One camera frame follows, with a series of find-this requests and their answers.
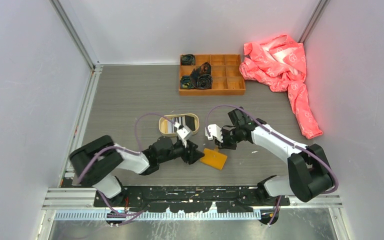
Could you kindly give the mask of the orange leather card holder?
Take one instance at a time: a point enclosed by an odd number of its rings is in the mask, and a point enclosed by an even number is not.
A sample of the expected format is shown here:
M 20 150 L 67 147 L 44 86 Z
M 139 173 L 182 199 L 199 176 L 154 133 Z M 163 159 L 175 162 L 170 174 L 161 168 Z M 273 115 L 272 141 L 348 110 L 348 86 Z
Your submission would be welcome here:
M 228 159 L 227 155 L 220 153 L 217 148 L 205 148 L 203 153 L 204 156 L 199 160 L 201 163 L 220 171 L 224 168 L 224 165 Z

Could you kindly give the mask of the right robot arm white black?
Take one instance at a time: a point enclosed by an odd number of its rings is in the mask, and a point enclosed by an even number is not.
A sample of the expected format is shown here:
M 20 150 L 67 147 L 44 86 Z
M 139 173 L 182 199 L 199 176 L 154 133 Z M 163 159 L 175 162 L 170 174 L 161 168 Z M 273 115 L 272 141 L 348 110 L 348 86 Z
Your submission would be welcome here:
M 235 150 L 238 143 L 249 142 L 268 150 L 287 166 L 287 174 L 272 175 L 257 184 L 257 198 L 271 205 L 278 196 L 295 196 L 302 202 L 335 188 L 336 180 L 323 148 L 293 141 L 274 130 L 243 108 L 228 112 L 230 125 L 217 127 L 214 143 L 219 149 Z

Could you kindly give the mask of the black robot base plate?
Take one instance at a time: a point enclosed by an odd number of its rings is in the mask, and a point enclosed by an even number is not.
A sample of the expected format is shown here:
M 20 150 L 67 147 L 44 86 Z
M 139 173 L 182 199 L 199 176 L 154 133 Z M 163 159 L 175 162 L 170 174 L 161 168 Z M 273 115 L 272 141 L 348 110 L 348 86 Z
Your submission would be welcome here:
M 252 185 L 225 186 L 125 186 L 113 208 L 150 213 L 206 213 L 215 205 L 217 213 L 250 213 L 254 207 L 276 206 L 277 198 L 265 196 Z

